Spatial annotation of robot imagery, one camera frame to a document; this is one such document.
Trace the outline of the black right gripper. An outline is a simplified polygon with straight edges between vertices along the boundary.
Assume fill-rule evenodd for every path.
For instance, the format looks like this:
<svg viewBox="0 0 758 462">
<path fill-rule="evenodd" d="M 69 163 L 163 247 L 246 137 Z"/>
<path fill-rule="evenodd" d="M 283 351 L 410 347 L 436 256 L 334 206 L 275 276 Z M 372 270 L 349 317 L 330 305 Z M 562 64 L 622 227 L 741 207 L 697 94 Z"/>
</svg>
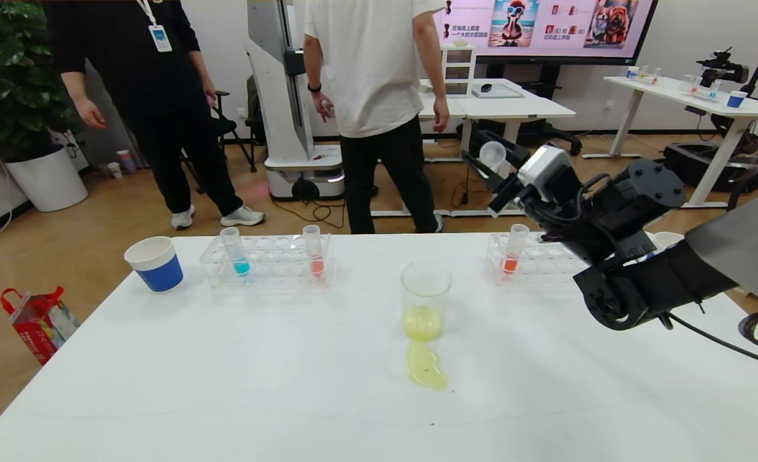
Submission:
<svg viewBox="0 0 758 462">
<path fill-rule="evenodd" d="M 567 154 L 532 153 L 488 130 L 475 134 L 478 154 L 461 150 L 460 158 L 485 184 L 493 198 L 488 210 L 498 216 L 515 205 L 541 228 L 567 223 Z M 507 175 L 500 167 L 510 167 Z"/>
</svg>

